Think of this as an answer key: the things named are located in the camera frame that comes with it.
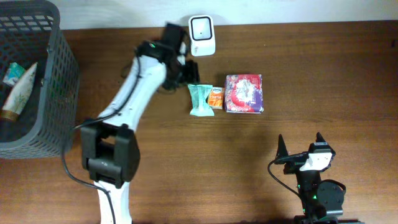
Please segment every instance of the wire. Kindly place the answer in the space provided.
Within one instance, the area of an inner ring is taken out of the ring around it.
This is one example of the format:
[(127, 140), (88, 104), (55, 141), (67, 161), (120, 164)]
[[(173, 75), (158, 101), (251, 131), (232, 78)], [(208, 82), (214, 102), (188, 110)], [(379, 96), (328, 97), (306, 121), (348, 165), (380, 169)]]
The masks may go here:
[[(136, 78), (136, 81), (134, 82), (134, 85), (133, 85), (133, 87), (131, 88), (131, 90), (130, 90), (128, 96), (127, 96), (127, 98), (123, 101), (122, 105), (121, 105), (118, 109), (114, 110), (111, 114), (109, 114), (109, 115), (107, 115), (107, 116), (104, 116), (104, 117), (101, 117), (101, 118), (97, 118), (97, 119), (94, 119), (94, 120), (91, 120), (91, 121), (83, 122), (82, 124), (79, 124), (79, 125), (75, 126), (74, 128), (72, 128), (72, 129), (70, 130), (70, 136), (71, 136), (71, 138), (73, 137), (73, 134), (74, 134), (74, 132), (75, 132), (76, 130), (79, 130), (79, 129), (82, 128), (82, 127), (89, 126), (89, 125), (92, 125), (92, 124), (95, 124), (95, 123), (99, 123), (99, 122), (101, 122), (101, 121), (104, 121), (104, 120), (106, 120), (106, 119), (109, 119), (109, 118), (111, 118), (111, 117), (117, 115), (117, 114), (123, 109), (123, 107), (124, 107), (124, 106), (126, 105), (126, 103), (129, 101), (129, 99), (130, 99), (132, 93), (133, 93), (134, 90), (136, 89), (139, 79), (141, 78), (141, 76), (140, 76), (140, 74), (141, 74), (141, 63), (140, 63), (140, 60), (139, 60), (139, 56), (138, 56), (137, 50), (135, 50), (135, 53), (136, 53), (137, 62), (138, 62), (138, 73), (137, 73), (137, 78)], [(67, 175), (69, 176), (69, 178), (71, 178), (72, 180), (78, 182), (79, 184), (82, 184), (82, 185), (84, 185), (84, 186), (86, 186), (86, 187), (91, 187), (91, 188), (93, 188), (93, 189), (100, 190), (100, 191), (104, 192), (104, 194), (106, 195), (106, 198), (108, 199), (108, 202), (109, 202), (109, 207), (110, 207), (110, 209), (111, 209), (113, 223), (116, 224), (116, 217), (115, 217), (115, 214), (114, 214), (114, 209), (113, 209), (113, 206), (112, 206), (112, 199), (111, 199), (111, 196), (110, 196), (109, 192), (108, 192), (106, 189), (102, 188), (102, 187), (98, 187), (98, 186), (96, 186), (96, 185), (94, 185), (94, 184), (91, 184), (91, 183), (85, 182), (85, 181), (83, 181), (83, 180), (80, 180), (80, 179), (76, 178), (74, 175), (72, 175), (72, 174), (70, 173), (70, 171), (69, 171), (69, 169), (68, 169), (68, 166), (67, 166), (67, 162), (66, 162), (66, 160), (65, 160), (65, 148), (66, 148), (66, 145), (67, 145), (67, 139), (68, 139), (68, 138), (66, 138), (64, 144), (63, 144), (62, 147), (61, 147), (61, 161), (62, 161), (63, 169), (65, 170), (65, 172), (67, 173)]]
[(288, 185), (284, 184), (282, 181), (280, 181), (280, 180), (271, 172), (271, 165), (273, 165), (273, 164), (274, 164), (275, 162), (277, 162), (277, 161), (278, 161), (277, 159), (274, 159), (273, 161), (271, 161), (271, 162), (268, 164), (267, 170), (268, 170), (269, 175), (271, 175), (271, 177), (274, 178), (274, 180), (276, 180), (276, 182), (278, 182), (280, 185), (284, 186), (287, 190), (293, 192), (293, 194), (295, 194), (296, 196), (299, 197), (300, 201), (304, 204), (305, 209), (306, 209), (306, 211), (308, 212), (308, 216), (309, 216), (310, 223), (313, 224), (312, 216), (311, 216), (311, 211), (308, 209), (307, 203), (305, 203), (305, 202), (303, 201), (303, 199), (301, 198), (300, 194), (297, 193), (295, 190), (291, 189)]

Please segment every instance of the plastic crate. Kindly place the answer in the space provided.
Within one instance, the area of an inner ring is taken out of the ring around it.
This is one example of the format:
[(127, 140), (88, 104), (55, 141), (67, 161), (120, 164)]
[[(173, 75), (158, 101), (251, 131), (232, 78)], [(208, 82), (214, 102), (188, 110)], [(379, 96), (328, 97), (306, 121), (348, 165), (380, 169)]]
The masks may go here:
[(79, 88), (78, 64), (47, 1), (0, 3), (0, 106), (11, 88), (2, 79), (12, 62), (38, 62), (32, 94), (16, 122), (0, 120), (0, 158), (58, 156), (72, 146)]

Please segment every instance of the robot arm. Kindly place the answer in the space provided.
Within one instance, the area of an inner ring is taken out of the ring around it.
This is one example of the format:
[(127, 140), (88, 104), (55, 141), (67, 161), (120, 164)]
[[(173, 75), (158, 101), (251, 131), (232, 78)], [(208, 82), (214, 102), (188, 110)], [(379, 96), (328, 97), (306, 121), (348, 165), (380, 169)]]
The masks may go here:
[[(199, 82), (196, 63), (185, 62), (186, 32), (167, 24), (159, 41), (145, 41), (136, 50), (131, 71), (109, 106), (99, 115), (102, 122), (81, 128), (82, 166), (94, 184), (109, 192), (117, 224), (131, 224), (129, 183), (140, 161), (135, 131), (150, 98), (162, 85)], [(114, 144), (105, 141), (114, 137)], [(101, 224), (113, 223), (107, 196), (98, 191)]]

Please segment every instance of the small orange box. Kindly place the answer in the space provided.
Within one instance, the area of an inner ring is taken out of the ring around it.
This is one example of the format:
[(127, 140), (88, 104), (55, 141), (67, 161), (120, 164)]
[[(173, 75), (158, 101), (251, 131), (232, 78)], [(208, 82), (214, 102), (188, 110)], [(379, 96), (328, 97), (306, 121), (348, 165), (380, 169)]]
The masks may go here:
[(213, 109), (223, 109), (224, 103), (224, 88), (222, 87), (213, 87), (209, 94), (209, 98), (207, 103)]

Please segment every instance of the black cable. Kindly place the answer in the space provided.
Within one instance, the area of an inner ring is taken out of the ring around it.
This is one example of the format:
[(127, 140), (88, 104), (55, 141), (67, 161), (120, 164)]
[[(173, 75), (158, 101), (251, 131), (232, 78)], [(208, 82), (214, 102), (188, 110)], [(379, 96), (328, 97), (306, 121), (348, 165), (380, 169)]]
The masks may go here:
[[(121, 105), (118, 109), (116, 109), (115, 111), (113, 111), (111, 114), (109, 114), (109, 115), (107, 115), (107, 116), (104, 116), (104, 117), (102, 117), (102, 118), (97, 118), (97, 119), (94, 119), (94, 120), (91, 120), (91, 121), (83, 122), (82, 124), (79, 124), (79, 125), (75, 126), (74, 128), (72, 128), (72, 129), (70, 130), (70, 133), (69, 133), (69, 134), (70, 134), (70, 137), (71, 137), (71, 138), (73, 137), (73, 133), (74, 133), (76, 130), (79, 130), (79, 129), (82, 128), (82, 127), (89, 126), (89, 125), (92, 125), (92, 124), (95, 124), (95, 123), (99, 123), (99, 122), (101, 122), (101, 121), (104, 121), (104, 120), (106, 120), (106, 119), (109, 119), (109, 118), (111, 118), (111, 117), (117, 115), (117, 114), (123, 109), (123, 107), (124, 107), (124, 106), (126, 105), (126, 103), (129, 101), (130, 96), (132, 95), (132, 93), (133, 93), (134, 90), (136, 89), (139, 79), (141, 78), (141, 76), (140, 76), (140, 74), (141, 74), (141, 63), (140, 63), (140, 60), (139, 60), (139, 56), (138, 56), (137, 50), (135, 50), (135, 53), (136, 53), (137, 62), (138, 62), (138, 73), (137, 73), (137, 78), (136, 78), (136, 81), (134, 82), (134, 85), (133, 85), (133, 87), (131, 88), (131, 90), (130, 90), (128, 96), (127, 96), (127, 98), (123, 101), (122, 105)], [(93, 189), (100, 190), (100, 191), (104, 192), (104, 194), (106, 195), (106, 198), (108, 199), (108, 202), (109, 202), (109, 207), (110, 207), (110, 209), (111, 209), (113, 223), (116, 224), (116, 217), (115, 217), (115, 214), (114, 214), (114, 209), (113, 209), (113, 206), (112, 206), (112, 199), (111, 199), (111, 196), (110, 196), (109, 192), (108, 192), (106, 189), (102, 188), (102, 187), (98, 187), (98, 186), (96, 186), (96, 185), (94, 185), (94, 184), (91, 184), (91, 183), (85, 182), (85, 181), (83, 181), (83, 180), (80, 180), (80, 179), (76, 178), (75, 176), (73, 176), (73, 175), (70, 173), (70, 171), (69, 171), (69, 169), (68, 169), (68, 166), (67, 166), (67, 162), (66, 162), (66, 160), (65, 160), (65, 148), (66, 148), (66, 145), (67, 145), (67, 140), (65, 140), (64, 145), (61, 147), (61, 161), (62, 161), (63, 169), (65, 170), (65, 172), (67, 173), (67, 175), (69, 176), (69, 178), (71, 178), (72, 180), (78, 182), (79, 184), (82, 184), (82, 185), (84, 185), (84, 186), (86, 186), (86, 187), (91, 187), (91, 188), (93, 188)]]
[(282, 181), (280, 181), (280, 180), (271, 172), (271, 165), (273, 165), (276, 161), (277, 161), (277, 159), (274, 159), (273, 161), (271, 161), (271, 162), (268, 164), (267, 170), (268, 170), (269, 175), (271, 175), (271, 177), (274, 178), (274, 180), (276, 180), (276, 182), (278, 182), (280, 185), (284, 186), (287, 190), (293, 192), (293, 194), (295, 194), (296, 196), (298, 196), (298, 198), (299, 198), (300, 201), (304, 204), (305, 209), (306, 209), (307, 212), (308, 212), (308, 216), (309, 216), (309, 219), (310, 219), (310, 223), (313, 224), (312, 216), (311, 216), (311, 211), (308, 209), (307, 204), (302, 200), (300, 194), (297, 193), (295, 190), (291, 189), (288, 185), (284, 184)]

